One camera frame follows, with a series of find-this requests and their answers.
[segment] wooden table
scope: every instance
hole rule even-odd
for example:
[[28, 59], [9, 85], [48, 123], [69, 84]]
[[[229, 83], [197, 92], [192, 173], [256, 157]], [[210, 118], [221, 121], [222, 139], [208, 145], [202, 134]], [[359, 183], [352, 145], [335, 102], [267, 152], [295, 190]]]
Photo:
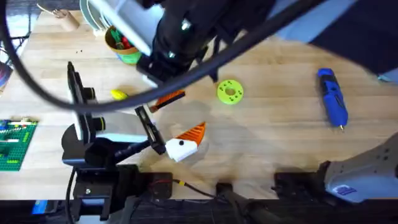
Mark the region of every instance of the wooden table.
[[[95, 37], [80, 12], [74, 32], [41, 14], [22, 59], [49, 92], [67, 98], [67, 62], [99, 100], [110, 90], [128, 94], [149, 88], [134, 67], [124, 65]], [[349, 111], [342, 133], [330, 128], [318, 95], [316, 72], [332, 68]], [[275, 198], [270, 187], [276, 170], [316, 170], [325, 160], [346, 159], [386, 140], [398, 128], [398, 87], [381, 83], [363, 68], [324, 50], [275, 37], [220, 70], [220, 79], [239, 80], [243, 100], [225, 105], [210, 78], [189, 86], [187, 96], [154, 114], [165, 139], [207, 122], [199, 151], [175, 163], [152, 149], [123, 163], [144, 171], [169, 171], [198, 188], [213, 192], [219, 180], [234, 184], [245, 197]], [[0, 199], [63, 199], [71, 167], [62, 163], [61, 137], [72, 123], [69, 111], [42, 101], [13, 74], [0, 98], [0, 118], [31, 116], [40, 120], [19, 172], [0, 172]], [[173, 198], [203, 198], [174, 185]]]

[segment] black cable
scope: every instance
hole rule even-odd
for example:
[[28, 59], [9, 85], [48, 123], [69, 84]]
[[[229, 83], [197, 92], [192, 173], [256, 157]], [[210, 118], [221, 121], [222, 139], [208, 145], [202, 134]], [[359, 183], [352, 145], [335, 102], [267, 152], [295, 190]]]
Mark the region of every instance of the black cable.
[[6, 22], [6, 0], [3, 0], [0, 4], [0, 34], [1, 38], [4, 41], [4, 46], [9, 54], [9, 57], [14, 64], [14, 68], [17, 70], [19, 76], [23, 79], [25, 84], [29, 86], [29, 88], [35, 94], [39, 95], [41, 98], [48, 101], [49, 103], [63, 109], [75, 110], [80, 113], [104, 112], [141, 105], [149, 101], [158, 99], [161, 96], [185, 88], [186, 86], [200, 80], [211, 71], [214, 71], [224, 64], [232, 61], [237, 56], [249, 50], [256, 44], [264, 40], [266, 37], [272, 35], [288, 23], [292, 22], [294, 19], [301, 16], [304, 12], [307, 12], [308, 10], [323, 1], [325, 0], [300, 0], [293, 3], [282, 12], [270, 18], [263, 25], [257, 27], [252, 32], [246, 34], [244, 37], [240, 38], [235, 43], [222, 50], [218, 55], [215, 55], [209, 60], [192, 68], [185, 74], [174, 78], [167, 83], [164, 83], [158, 88], [145, 91], [134, 96], [130, 96], [125, 100], [111, 101], [92, 105], [70, 104], [69, 102], [59, 100], [58, 98], [49, 94], [47, 91], [43, 90], [41, 86], [38, 85], [37, 82], [35, 82], [34, 79], [28, 74], [27, 70], [17, 56], [10, 40], [10, 35]]
[[129, 223], [131, 223], [131, 219], [132, 219], [132, 215], [134, 214], [134, 212], [136, 212], [137, 208], [139, 207], [139, 205], [141, 204], [142, 200], [141, 199], [137, 199], [134, 202], [134, 205], [132, 206], [132, 211], [130, 214], [130, 219], [129, 219]]
[[70, 213], [70, 191], [72, 188], [73, 178], [75, 177], [76, 168], [72, 169], [72, 173], [69, 177], [68, 187], [67, 187], [67, 196], [65, 197], [65, 214], [67, 216], [67, 220], [69, 224], [75, 224], [73, 221], [72, 215]]
[[214, 209], [213, 209], [213, 200], [210, 202], [210, 211], [211, 211], [211, 221], [213, 221], [213, 224], [216, 224], [216, 218], [214, 216]]
[[[180, 184], [182, 181], [181, 180], [177, 180], [177, 179], [173, 179], [173, 182]], [[196, 187], [194, 187], [194, 186], [192, 186], [192, 185], [190, 185], [190, 184], [188, 184], [186, 182], [183, 182], [183, 183], [184, 183], [185, 187], [188, 187], [189, 189], [193, 190], [194, 192], [197, 192], [197, 193], [202, 194], [204, 196], [207, 196], [209, 198], [217, 198], [217, 196], [209, 194], [209, 193], [206, 193], [204, 191], [201, 191], [201, 190], [197, 189]]]
[[180, 210], [180, 209], [182, 208], [182, 205], [183, 205], [183, 203], [184, 203], [184, 200], [182, 200], [182, 201], [179, 203], [179, 205], [178, 205], [178, 206], [175, 206], [175, 207], [166, 207], [166, 206], [159, 205], [158, 203], [151, 202], [151, 201], [147, 201], [147, 202], [148, 202], [149, 204], [151, 204], [151, 205], [157, 207], [157, 208], [163, 208], [163, 209], [167, 209], [167, 210]]

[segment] green gear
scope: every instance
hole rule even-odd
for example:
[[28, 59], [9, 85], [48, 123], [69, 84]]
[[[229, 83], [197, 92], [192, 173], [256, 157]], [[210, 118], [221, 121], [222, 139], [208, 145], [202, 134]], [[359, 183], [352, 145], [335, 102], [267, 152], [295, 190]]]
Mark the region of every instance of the green gear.
[[224, 80], [217, 87], [217, 96], [221, 102], [235, 105], [243, 98], [243, 87], [235, 80]]

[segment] blue tool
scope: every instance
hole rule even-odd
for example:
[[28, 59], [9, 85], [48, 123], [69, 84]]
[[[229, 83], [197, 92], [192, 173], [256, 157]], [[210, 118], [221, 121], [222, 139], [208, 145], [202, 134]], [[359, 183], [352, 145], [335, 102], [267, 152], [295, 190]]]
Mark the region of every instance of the blue tool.
[[6, 130], [7, 129], [7, 125], [10, 122], [10, 120], [0, 120], [0, 130]]
[[318, 71], [318, 77], [329, 121], [332, 126], [340, 127], [343, 130], [347, 125], [348, 112], [335, 74], [330, 68], [321, 68]]

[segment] screw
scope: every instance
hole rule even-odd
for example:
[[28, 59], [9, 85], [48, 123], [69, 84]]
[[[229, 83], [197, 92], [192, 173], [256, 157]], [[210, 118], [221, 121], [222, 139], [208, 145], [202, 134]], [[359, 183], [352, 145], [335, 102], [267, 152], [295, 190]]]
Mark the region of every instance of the screw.
[[175, 57], [175, 53], [169, 52], [169, 58], [174, 58], [174, 57]]
[[187, 30], [191, 27], [191, 22], [188, 21], [187, 19], [184, 19], [181, 23], [181, 30]]

